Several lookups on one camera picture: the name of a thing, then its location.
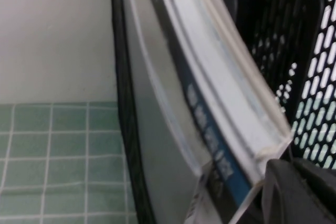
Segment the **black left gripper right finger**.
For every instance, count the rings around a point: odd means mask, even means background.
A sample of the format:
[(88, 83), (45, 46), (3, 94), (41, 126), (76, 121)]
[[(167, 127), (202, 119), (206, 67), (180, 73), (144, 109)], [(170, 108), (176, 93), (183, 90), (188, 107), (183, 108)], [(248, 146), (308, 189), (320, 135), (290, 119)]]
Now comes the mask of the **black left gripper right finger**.
[(319, 167), (306, 159), (295, 159), (293, 165), (325, 217), (335, 223), (335, 170)]

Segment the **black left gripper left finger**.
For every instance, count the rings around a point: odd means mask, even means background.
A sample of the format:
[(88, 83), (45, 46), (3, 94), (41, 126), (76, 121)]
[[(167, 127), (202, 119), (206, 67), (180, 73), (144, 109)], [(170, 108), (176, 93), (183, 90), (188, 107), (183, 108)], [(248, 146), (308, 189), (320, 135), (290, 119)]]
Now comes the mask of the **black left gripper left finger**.
[(330, 212), (295, 167), (280, 159), (267, 163), (265, 223), (329, 223)]

